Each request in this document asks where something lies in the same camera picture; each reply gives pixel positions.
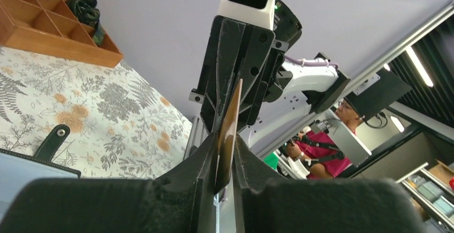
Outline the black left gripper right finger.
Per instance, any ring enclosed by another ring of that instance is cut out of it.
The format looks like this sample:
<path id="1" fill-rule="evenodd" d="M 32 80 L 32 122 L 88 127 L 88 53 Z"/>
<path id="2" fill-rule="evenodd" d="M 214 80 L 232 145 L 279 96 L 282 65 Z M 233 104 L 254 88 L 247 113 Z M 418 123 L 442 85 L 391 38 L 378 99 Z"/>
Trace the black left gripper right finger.
<path id="1" fill-rule="evenodd" d="M 288 179 L 236 138 L 237 232 L 424 232 L 404 190 L 388 179 Z"/>

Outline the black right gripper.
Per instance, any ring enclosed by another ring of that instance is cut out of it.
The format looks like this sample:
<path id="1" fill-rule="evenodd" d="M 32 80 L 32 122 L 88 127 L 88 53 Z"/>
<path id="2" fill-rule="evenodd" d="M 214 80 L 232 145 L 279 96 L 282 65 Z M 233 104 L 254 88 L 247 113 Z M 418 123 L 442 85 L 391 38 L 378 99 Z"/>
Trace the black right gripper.
<path id="1" fill-rule="evenodd" d="M 302 25 L 282 0 L 275 4 L 273 29 L 214 18 L 199 83 L 191 91 L 202 104 L 200 115 L 209 133 L 220 128 L 239 79 L 240 132 L 256 122 L 262 104 L 279 98 L 292 78 L 283 73 L 284 54 L 301 37 Z"/>

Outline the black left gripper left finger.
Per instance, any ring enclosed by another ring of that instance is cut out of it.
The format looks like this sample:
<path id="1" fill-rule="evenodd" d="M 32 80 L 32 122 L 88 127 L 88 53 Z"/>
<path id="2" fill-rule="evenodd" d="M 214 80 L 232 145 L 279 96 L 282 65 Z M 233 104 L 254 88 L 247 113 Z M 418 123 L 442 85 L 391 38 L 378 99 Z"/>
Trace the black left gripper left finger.
<path id="1" fill-rule="evenodd" d="M 154 180 L 37 179 L 16 196 L 1 232 L 214 232 L 218 134 Z"/>

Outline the gold magnetic stripe card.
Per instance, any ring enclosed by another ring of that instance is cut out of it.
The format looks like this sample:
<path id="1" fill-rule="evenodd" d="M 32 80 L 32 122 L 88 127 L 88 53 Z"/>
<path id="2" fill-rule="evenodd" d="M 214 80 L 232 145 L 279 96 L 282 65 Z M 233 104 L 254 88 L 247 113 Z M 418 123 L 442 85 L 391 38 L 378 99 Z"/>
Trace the gold magnetic stripe card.
<path id="1" fill-rule="evenodd" d="M 225 188 L 228 185 L 231 178 L 233 149 L 235 146 L 237 135 L 237 125 L 242 86 L 243 80 L 239 79 L 235 87 L 235 90 L 231 96 L 231 100 L 226 110 L 223 119 L 223 124 L 219 132 L 218 165 L 214 186 L 215 194 L 219 193 L 223 188 Z"/>

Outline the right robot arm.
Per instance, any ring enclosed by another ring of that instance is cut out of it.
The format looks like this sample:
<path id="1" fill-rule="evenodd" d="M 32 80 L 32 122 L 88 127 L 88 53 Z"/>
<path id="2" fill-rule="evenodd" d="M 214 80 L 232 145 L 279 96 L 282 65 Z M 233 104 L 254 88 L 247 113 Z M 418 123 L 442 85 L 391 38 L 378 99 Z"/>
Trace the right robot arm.
<path id="1" fill-rule="evenodd" d="M 211 25 L 199 82 L 190 100 L 202 105 L 207 132 L 221 126 L 242 80 L 237 130 L 255 154 L 271 152 L 324 113 L 349 83 L 322 54 L 293 62 L 286 56 L 302 35 L 298 17 L 282 0 L 257 9 L 221 0 Z"/>

